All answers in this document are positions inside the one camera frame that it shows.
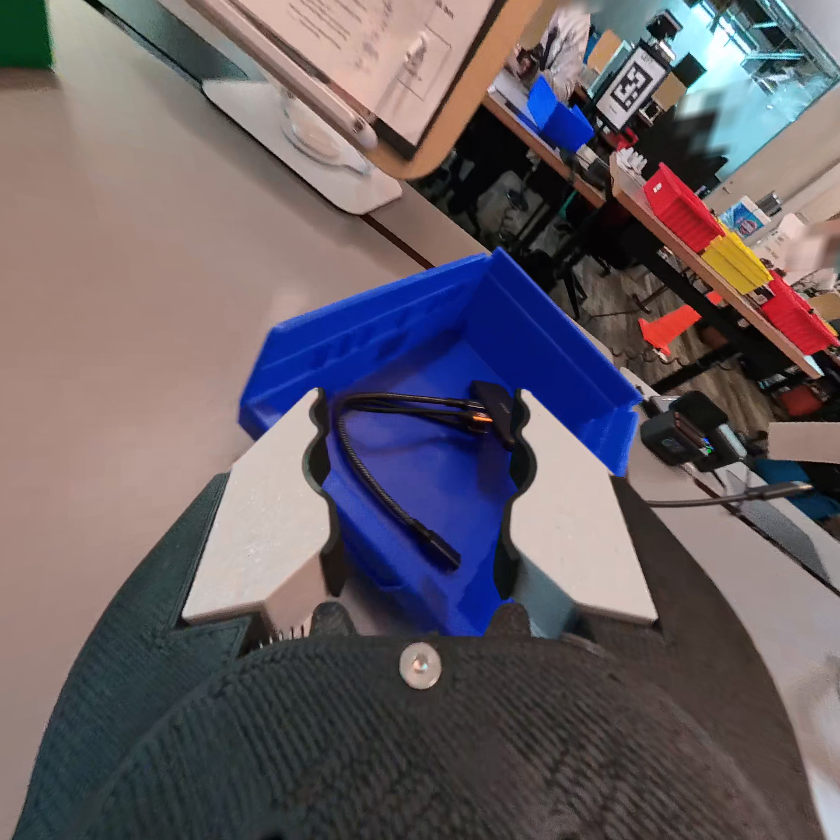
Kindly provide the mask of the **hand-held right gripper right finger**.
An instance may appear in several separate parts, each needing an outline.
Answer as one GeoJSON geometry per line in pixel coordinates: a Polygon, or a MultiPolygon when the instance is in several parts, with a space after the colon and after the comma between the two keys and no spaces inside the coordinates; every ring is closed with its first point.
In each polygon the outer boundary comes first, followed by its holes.
{"type": "Polygon", "coordinates": [[[500,597],[522,606],[535,636],[581,620],[641,627],[658,620],[616,496],[614,475],[541,402],[513,403],[511,479],[500,523],[500,597]]]}

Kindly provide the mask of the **yellow plastic bin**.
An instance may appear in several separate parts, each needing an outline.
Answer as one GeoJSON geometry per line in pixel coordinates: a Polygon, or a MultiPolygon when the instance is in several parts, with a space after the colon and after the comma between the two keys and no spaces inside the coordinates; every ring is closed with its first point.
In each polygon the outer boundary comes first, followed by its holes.
{"type": "Polygon", "coordinates": [[[761,259],[733,232],[714,238],[700,257],[744,296],[767,287],[774,279],[761,259]]]}

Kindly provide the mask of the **wooden instruction board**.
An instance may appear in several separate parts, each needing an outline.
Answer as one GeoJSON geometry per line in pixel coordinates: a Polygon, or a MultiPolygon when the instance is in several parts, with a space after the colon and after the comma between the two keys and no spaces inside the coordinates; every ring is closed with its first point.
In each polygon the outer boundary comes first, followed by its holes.
{"type": "Polygon", "coordinates": [[[539,2],[532,1],[503,2],[429,123],[424,139],[412,149],[295,50],[282,46],[278,37],[268,36],[252,23],[234,2],[246,1],[185,4],[254,61],[268,82],[287,89],[374,166],[403,181],[426,175],[442,163],[539,7],[539,2]]]}

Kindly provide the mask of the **long work table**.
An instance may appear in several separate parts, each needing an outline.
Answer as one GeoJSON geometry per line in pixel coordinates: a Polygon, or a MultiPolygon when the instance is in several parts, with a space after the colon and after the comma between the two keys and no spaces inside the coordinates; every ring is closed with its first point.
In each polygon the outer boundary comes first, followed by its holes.
{"type": "MultiPolygon", "coordinates": [[[[538,134],[530,129],[530,123],[525,123],[524,114],[530,119],[527,110],[526,92],[506,71],[502,71],[493,80],[485,94],[482,104],[507,128],[514,132],[520,140],[538,154],[538,157],[563,176],[571,173],[560,157],[543,142],[538,134]]],[[[666,390],[688,382],[691,378],[708,370],[718,361],[731,358],[741,353],[759,363],[761,361],[778,361],[776,356],[782,355],[787,360],[782,362],[782,370],[791,365],[811,380],[818,380],[824,376],[823,370],[813,360],[811,355],[805,354],[790,341],[780,330],[764,317],[758,306],[735,288],[726,277],[710,266],[675,231],[664,224],[656,215],[655,209],[648,201],[645,192],[646,185],[640,176],[636,176],[617,160],[616,153],[610,158],[610,196],[612,200],[622,206],[634,219],[633,231],[628,229],[623,237],[624,247],[644,265],[649,272],[676,294],[686,305],[690,305],[710,325],[726,338],[715,352],[701,356],[698,362],[689,366],[683,374],[670,374],[662,381],[666,390]],[[701,282],[721,298],[724,306],[729,306],[738,316],[735,322],[725,317],[726,313],[718,309],[705,295],[685,278],[679,270],[673,267],[663,254],[668,251],[680,260],[684,269],[692,272],[701,282]],[[761,341],[755,339],[746,328],[740,327],[740,321],[746,322],[762,336],[761,341]]]]}

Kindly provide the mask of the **small blue plastic bin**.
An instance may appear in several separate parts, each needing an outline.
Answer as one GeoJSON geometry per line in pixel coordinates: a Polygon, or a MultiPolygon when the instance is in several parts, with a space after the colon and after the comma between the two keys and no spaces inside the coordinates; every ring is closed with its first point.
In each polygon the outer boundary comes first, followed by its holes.
{"type": "Polygon", "coordinates": [[[595,131],[578,106],[570,108],[554,95],[542,76],[533,82],[527,99],[531,121],[552,146],[572,154],[595,137],[595,131]]]}

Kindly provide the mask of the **green plastic bin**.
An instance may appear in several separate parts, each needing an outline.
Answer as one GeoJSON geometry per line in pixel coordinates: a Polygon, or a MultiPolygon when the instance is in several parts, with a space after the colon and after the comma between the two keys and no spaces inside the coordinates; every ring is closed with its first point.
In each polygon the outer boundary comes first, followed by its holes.
{"type": "Polygon", "coordinates": [[[1,1],[1,68],[48,70],[52,65],[46,1],[1,1]]]}

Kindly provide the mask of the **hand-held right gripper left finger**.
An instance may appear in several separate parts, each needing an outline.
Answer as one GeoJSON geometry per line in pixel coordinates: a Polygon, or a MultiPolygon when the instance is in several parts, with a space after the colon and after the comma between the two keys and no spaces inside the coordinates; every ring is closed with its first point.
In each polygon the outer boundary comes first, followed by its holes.
{"type": "Polygon", "coordinates": [[[265,634],[307,634],[337,599],[347,560],[335,502],[329,406],[313,388],[237,460],[209,529],[182,619],[258,618],[265,634]]]}

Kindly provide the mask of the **white instruction sheet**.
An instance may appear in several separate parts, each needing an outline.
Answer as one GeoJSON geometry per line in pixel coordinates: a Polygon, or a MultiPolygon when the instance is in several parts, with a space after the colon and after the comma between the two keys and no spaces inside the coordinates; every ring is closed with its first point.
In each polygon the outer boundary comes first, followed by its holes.
{"type": "Polygon", "coordinates": [[[414,149],[503,2],[246,1],[234,6],[414,149]]]}

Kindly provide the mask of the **red plastic bin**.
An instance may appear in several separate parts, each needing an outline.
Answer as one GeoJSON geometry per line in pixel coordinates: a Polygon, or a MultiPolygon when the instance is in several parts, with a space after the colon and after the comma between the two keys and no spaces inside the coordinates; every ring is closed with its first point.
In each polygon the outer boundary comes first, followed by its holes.
{"type": "Polygon", "coordinates": [[[813,355],[839,346],[836,332],[810,303],[795,292],[776,271],[765,287],[766,299],[759,306],[763,316],[783,333],[803,355],[813,355]]]}
{"type": "Polygon", "coordinates": [[[696,254],[704,253],[725,229],[706,205],[665,163],[644,185],[653,215],[696,254]]]}

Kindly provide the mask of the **black usb hub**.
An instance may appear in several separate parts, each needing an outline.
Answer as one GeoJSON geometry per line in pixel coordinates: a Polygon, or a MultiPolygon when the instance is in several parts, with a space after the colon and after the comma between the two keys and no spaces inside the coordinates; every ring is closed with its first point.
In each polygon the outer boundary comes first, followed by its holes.
{"type": "Polygon", "coordinates": [[[473,435],[492,434],[508,452],[515,447],[513,396],[502,386],[472,381],[467,397],[356,392],[335,408],[336,417],[370,413],[408,417],[473,435]]]}

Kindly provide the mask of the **large blue plastic bin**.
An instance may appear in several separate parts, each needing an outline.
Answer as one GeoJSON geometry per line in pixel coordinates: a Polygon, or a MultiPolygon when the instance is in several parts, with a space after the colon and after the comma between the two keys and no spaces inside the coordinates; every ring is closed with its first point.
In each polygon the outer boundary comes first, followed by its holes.
{"type": "Polygon", "coordinates": [[[238,421],[254,440],[305,392],[324,390],[331,471],[350,561],[423,631],[482,635],[503,603],[494,579],[511,453],[404,416],[352,413],[373,476],[461,556],[442,572],[356,478],[337,443],[336,400],[356,392],[467,397],[472,381],[530,391],[615,478],[624,477],[641,395],[507,255],[462,259],[282,322],[245,384],[238,421]]]}

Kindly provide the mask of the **wipes tub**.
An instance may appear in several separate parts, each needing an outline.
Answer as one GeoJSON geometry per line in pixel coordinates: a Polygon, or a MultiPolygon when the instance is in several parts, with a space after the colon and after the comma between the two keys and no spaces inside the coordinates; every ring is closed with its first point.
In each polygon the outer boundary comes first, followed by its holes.
{"type": "Polygon", "coordinates": [[[742,196],[717,218],[744,241],[770,224],[770,217],[749,196],[742,196]]]}

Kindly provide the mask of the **black and white tag sign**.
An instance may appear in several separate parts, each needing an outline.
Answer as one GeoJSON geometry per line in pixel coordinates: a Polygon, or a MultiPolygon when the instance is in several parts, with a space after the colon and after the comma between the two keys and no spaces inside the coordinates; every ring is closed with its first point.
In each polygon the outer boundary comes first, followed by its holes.
{"type": "Polygon", "coordinates": [[[659,45],[638,42],[595,98],[595,114],[611,132],[621,132],[662,85],[672,69],[659,45]]]}

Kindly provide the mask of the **black braided cable orange plug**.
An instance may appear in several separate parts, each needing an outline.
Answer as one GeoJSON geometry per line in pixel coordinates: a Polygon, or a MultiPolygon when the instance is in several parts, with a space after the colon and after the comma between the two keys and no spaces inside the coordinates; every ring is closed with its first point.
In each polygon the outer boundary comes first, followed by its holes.
{"type": "Polygon", "coordinates": [[[380,507],[394,520],[425,556],[442,572],[460,569],[460,553],[439,533],[408,513],[373,476],[356,451],[348,417],[352,413],[413,417],[472,435],[495,433],[508,443],[510,422],[477,400],[394,392],[356,392],[335,401],[332,419],[337,443],[353,473],[380,507]]]}

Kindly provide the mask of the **orange traffic cone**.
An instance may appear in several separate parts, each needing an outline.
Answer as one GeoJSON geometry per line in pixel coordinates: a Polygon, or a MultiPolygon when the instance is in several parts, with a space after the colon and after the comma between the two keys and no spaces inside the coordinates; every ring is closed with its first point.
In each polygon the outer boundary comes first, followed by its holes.
{"type": "Polygon", "coordinates": [[[640,318],[637,321],[642,338],[663,362],[671,357],[671,344],[686,333],[698,321],[701,315],[692,307],[684,305],[655,319],[640,318]]]}

